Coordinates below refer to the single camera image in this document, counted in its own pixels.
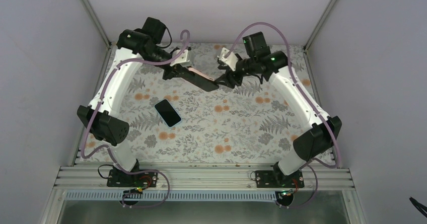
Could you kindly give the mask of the black smartphone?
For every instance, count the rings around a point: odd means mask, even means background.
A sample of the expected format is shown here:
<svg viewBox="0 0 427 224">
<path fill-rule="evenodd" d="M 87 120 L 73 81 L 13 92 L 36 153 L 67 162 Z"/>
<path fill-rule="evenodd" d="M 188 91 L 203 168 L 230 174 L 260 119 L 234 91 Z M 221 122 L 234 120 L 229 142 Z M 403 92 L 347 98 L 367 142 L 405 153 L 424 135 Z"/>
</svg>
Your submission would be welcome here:
<svg viewBox="0 0 427 224">
<path fill-rule="evenodd" d="M 216 84 L 215 82 L 205 79 L 201 76 L 198 76 L 193 72 L 184 73 L 181 76 L 181 78 L 183 78 L 184 80 L 188 81 L 189 83 L 199 87 L 200 89 L 206 92 L 211 92 L 219 88 L 219 85 Z"/>
</svg>

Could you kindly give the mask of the black phone light-blue case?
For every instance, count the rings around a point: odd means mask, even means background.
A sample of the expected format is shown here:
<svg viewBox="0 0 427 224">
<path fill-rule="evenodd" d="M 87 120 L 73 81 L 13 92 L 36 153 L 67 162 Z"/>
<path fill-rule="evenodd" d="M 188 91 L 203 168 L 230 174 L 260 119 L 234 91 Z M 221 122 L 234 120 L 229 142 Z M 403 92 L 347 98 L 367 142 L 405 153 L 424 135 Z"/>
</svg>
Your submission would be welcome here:
<svg viewBox="0 0 427 224">
<path fill-rule="evenodd" d="M 154 108 L 163 119 L 165 124 L 170 128 L 176 126 L 182 121 L 181 116 L 167 99 L 163 99 L 156 103 Z"/>
</svg>

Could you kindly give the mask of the pink phone case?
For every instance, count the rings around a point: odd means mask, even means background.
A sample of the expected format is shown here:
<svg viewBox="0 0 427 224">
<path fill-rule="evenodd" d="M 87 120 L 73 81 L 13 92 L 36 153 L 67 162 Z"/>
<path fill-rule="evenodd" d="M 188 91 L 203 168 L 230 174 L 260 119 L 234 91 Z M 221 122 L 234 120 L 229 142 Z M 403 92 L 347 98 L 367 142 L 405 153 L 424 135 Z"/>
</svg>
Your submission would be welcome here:
<svg viewBox="0 0 427 224">
<path fill-rule="evenodd" d="M 195 68 L 193 68 L 193 67 L 188 67 L 188 70 L 189 70 L 190 72 L 195 73 L 195 74 L 196 74 L 196 75 L 198 75 L 198 76 L 201 76 L 201 77 L 205 78 L 205 79 L 208 79 L 208 80 L 213 81 L 213 82 L 215 81 L 215 80 L 214 80 L 214 78 L 212 78 L 212 77 L 210 77 L 210 76 L 208 76 L 208 75 L 206 75 L 206 74 L 204 74 L 204 73 L 202 73 L 202 72 L 198 71 L 197 69 L 195 69 Z"/>
</svg>

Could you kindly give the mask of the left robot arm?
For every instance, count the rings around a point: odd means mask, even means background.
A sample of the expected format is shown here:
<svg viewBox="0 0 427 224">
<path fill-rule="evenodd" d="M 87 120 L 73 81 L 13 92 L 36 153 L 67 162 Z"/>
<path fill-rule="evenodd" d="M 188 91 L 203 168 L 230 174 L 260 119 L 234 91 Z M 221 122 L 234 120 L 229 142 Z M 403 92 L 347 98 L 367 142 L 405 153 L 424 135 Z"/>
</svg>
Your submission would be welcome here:
<svg viewBox="0 0 427 224">
<path fill-rule="evenodd" d="M 120 180 L 134 186 L 140 180 L 139 163 L 124 140 L 129 124 L 118 119 L 126 90 L 141 65 L 153 65 L 164 71 L 163 78 L 182 78 L 210 92 L 219 85 L 193 68 L 193 57 L 189 47 L 190 33 L 183 30 L 182 47 L 167 52 L 160 46 L 169 29 L 160 20 L 148 17 L 141 28 L 124 30 L 117 41 L 113 64 L 106 79 L 88 106 L 80 105 L 77 115 L 85 131 L 80 141 L 81 158 L 88 159 L 98 150 L 105 148 L 113 166 L 121 171 Z"/>
</svg>

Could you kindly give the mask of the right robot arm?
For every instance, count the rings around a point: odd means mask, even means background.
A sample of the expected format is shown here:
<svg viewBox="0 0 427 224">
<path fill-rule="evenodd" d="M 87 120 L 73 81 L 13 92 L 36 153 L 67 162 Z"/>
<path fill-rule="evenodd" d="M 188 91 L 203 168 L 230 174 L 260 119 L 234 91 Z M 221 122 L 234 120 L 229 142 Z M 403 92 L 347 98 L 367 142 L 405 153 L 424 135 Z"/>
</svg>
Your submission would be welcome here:
<svg viewBox="0 0 427 224">
<path fill-rule="evenodd" d="M 274 184 L 286 187 L 302 167 L 336 145 L 342 122 L 337 116 L 331 117 L 310 96 L 297 78 L 288 55 L 271 52 L 262 32 L 244 37 L 243 43 L 248 58 L 225 47 L 218 51 L 219 68 L 226 72 L 216 82 L 234 88 L 245 76 L 259 76 L 284 97 L 295 113 L 303 134 L 293 141 L 293 149 L 273 165 Z"/>
</svg>

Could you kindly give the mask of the floral patterned table mat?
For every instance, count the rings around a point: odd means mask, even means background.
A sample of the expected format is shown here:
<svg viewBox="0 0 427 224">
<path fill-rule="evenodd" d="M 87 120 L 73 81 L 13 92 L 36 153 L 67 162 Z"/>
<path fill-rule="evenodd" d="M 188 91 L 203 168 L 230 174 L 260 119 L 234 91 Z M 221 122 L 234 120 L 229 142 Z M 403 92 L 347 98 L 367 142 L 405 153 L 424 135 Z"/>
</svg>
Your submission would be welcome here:
<svg viewBox="0 0 427 224">
<path fill-rule="evenodd" d="M 118 118 L 130 126 L 125 143 L 142 163 L 275 163 L 303 133 L 284 97 L 269 83 L 206 92 L 163 70 L 141 65 Z M 154 108 L 167 99 L 182 121 L 168 127 Z"/>
</svg>

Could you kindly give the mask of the black object at corner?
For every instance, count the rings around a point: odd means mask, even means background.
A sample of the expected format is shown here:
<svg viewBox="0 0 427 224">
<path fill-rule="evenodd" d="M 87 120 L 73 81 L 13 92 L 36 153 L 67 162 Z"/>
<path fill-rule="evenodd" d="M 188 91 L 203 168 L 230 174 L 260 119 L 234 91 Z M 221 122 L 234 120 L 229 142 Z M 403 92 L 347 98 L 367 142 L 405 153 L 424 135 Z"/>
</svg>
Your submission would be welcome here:
<svg viewBox="0 0 427 224">
<path fill-rule="evenodd" d="M 427 217 L 427 213 L 426 213 L 427 207 L 425 205 L 423 205 L 422 203 L 418 202 L 413 197 L 410 197 L 409 201 L 416 208 L 416 210 L 418 210 L 424 217 Z"/>
</svg>

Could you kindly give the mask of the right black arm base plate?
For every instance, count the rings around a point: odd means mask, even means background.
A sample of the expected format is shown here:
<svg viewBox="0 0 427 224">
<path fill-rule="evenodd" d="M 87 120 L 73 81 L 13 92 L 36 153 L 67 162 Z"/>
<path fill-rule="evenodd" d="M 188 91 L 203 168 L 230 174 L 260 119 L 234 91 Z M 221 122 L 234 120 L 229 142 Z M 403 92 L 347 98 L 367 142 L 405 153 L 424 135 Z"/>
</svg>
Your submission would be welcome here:
<svg viewBox="0 0 427 224">
<path fill-rule="evenodd" d="M 304 177 L 301 170 L 290 175 L 273 170 L 257 170 L 255 182 L 257 188 L 304 188 Z"/>
</svg>

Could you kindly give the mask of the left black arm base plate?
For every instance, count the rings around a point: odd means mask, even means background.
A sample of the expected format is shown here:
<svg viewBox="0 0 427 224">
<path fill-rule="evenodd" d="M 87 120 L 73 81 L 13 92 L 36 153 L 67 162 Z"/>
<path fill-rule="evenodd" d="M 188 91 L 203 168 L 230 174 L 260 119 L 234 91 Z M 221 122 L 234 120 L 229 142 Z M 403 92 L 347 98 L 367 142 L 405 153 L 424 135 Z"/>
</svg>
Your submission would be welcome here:
<svg viewBox="0 0 427 224">
<path fill-rule="evenodd" d="M 107 187 L 147 188 L 156 187 L 158 174 L 154 172 L 142 172 L 129 175 L 121 170 L 112 169 L 109 172 Z"/>
</svg>

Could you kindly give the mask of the aluminium rail frame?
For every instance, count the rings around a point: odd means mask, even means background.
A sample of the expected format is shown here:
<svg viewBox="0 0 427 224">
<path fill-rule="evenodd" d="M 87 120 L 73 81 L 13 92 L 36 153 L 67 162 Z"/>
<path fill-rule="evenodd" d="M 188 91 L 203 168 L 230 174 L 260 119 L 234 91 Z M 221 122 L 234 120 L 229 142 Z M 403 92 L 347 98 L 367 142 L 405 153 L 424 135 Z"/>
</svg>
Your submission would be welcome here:
<svg viewBox="0 0 427 224">
<path fill-rule="evenodd" d="M 285 195 L 336 191 L 343 198 L 349 223 L 365 223 L 349 169 L 329 169 L 319 164 L 304 168 L 304 188 L 257 188 L 255 171 L 272 170 L 271 164 L 142 164 L 143 172 L 158 174 L 156 187 L 107 187 L 108 163 L 82 162 L 61 167 L 54 182 L 42 223 L 58 223 L 67 200 L 118 201 L 130 193 L 131 201 L 265 201 L 275 203 Z"/>
</svg>

